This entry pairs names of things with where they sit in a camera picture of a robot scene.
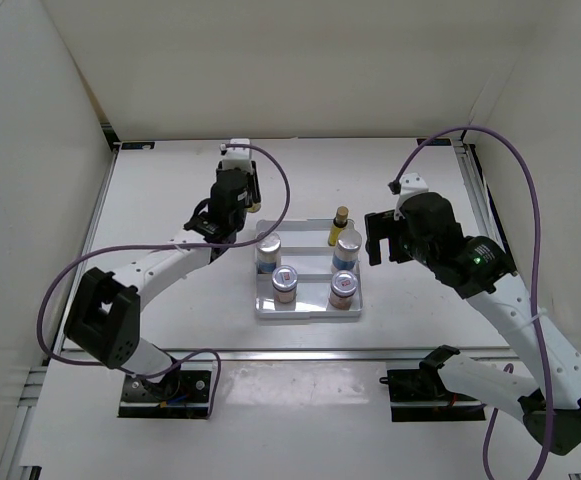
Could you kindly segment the blue label shaker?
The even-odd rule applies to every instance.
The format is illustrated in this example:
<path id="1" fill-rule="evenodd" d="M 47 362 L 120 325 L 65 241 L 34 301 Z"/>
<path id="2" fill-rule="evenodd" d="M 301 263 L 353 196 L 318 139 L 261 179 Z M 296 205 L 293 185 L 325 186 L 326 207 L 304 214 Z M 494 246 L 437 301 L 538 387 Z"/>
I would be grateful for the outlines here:
<path id="1" fill-rule="evenodd" d="M 337 271 L 353 271 L 357 265 L 359 252 L 362 246 L 362 236 L 355 229 L 343 230 L 335 243 L 331 270 L 333 273 Z"/>
<path id="2" fill-rule="evenodd" d="M 255 245 L 256 268 L 259 274 L 271 274 L 281 264 L 281 238 L 272 232 Z"/>

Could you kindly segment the white lid jar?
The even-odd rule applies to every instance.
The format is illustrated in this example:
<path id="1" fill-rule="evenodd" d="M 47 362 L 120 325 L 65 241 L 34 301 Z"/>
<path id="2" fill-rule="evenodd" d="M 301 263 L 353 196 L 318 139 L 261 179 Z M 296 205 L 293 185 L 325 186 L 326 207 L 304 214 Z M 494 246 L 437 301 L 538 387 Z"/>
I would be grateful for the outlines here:
<path id="1" fill-rule="evenodd" d="M 290 265 L 277 267 L 271 276 L 273 300 L 276 306 L 289 306 L 296 301 L 299 277 Z"/>
<path id="2" fill-rule="evenodd" d="M 330 305 L 339 310 L 349 310 L 358 287 L 358 278 L 352 271 L 337 271 L 330 282 L 328 298 Z"/>

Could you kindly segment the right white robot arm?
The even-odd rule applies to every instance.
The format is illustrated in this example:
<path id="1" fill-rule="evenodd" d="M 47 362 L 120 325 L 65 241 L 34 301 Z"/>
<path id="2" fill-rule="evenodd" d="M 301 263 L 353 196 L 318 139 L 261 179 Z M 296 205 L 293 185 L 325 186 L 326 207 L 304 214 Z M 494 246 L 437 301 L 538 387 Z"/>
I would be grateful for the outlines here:
<path id="1" fill-rule="evenodd" d="M 370 265 L 416 261 L 485 317 L 530 377 L 509 376 L 442 345 L 413 372 L 407 387 L 428 399 L 461 394 L 519 420 L 551 453 L 581 444 L 581 354 L 551 320 L 531 310 L 530 295 L 511 257 L 485 236 L 466 236 L 451 203 L 435 192 L 416 194 L 399 210 L 364 217 Z"/>

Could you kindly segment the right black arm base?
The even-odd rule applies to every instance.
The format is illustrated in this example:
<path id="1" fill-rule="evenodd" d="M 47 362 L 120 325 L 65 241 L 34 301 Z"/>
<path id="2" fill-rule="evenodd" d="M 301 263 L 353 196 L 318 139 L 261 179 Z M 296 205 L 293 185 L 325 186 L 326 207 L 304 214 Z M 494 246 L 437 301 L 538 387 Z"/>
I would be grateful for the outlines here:
<path id="1" fill-rule="evenodd" d="M 465 394 L 447 390 L 439 371 L 461 351 L 442 345 L 429 353 L 414 369 L 392 368 L 379 378 L 388 389 L 393 423 L 484 421 L 485 406 Z"/>

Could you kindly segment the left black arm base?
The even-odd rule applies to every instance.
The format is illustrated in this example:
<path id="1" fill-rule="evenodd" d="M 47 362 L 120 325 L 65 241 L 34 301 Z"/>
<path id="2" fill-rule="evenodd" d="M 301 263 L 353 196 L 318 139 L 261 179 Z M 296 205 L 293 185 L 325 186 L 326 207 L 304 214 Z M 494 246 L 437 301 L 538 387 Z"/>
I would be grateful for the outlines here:
<path id="1" fill-rule="evenodd" d="M 117 417 L 122 419 L 207 420 L 214 408 L 216 371 L 212 362 L 184 363 L 166 386 L 126 375 Z"/>

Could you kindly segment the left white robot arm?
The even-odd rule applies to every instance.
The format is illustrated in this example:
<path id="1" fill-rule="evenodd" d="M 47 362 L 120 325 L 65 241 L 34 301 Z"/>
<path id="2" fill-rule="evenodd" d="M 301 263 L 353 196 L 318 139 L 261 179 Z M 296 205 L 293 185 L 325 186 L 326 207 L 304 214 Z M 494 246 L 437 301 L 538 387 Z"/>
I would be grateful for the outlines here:
<path id="1" fill-rule="evenodd" d="M 209 197 L 168 241 L 123 267 L 93 267 L 82 276 L 64 327 L 65 336 L 109 369 L 142 379 L 158 400 L 176 395 L 174 359 L 140 337 L 142 310 L 160 293 L 223 255 L 237 239 L 261 193 L 256 162 L 222 160 Z"/>

